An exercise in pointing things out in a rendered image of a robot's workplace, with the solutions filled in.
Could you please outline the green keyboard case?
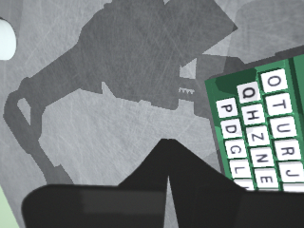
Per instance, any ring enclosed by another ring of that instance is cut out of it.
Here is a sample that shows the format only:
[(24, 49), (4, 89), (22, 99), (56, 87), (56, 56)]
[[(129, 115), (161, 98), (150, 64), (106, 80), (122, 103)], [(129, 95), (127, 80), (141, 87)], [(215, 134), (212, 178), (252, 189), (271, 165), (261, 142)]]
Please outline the green keyboard case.
[(204, 82), (225, 176), (304, 191), (304, 54)]

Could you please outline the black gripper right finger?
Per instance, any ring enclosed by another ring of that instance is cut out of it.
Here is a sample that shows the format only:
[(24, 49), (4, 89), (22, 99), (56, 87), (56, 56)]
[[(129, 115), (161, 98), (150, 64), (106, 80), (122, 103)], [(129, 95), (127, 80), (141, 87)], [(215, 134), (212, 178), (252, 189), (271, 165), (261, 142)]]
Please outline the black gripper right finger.
[(304, 228), (304, 191), (247, 190), (177, 140), (168, 141), (179, 228)]

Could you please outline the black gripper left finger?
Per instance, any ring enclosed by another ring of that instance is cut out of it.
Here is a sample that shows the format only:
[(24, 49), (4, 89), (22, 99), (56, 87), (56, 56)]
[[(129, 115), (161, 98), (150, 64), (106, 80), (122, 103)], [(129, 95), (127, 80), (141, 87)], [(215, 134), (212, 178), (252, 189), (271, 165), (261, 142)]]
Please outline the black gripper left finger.
[(163, 228), (169, 159), (169, 141), (160, 139), (119, 185), (47, 184), (36, 188), (22, 202), (25, 226)]

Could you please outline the white plastic bottle with blue cap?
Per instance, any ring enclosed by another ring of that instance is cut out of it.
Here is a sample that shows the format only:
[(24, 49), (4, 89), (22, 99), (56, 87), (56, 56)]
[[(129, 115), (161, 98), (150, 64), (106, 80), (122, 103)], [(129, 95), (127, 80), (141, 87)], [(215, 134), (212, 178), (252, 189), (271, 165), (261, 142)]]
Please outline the white plastic bottle with blue cap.
[(0, 60), (11, 59), (16, 51), (16, 36), (12, 26), (0, 19)]

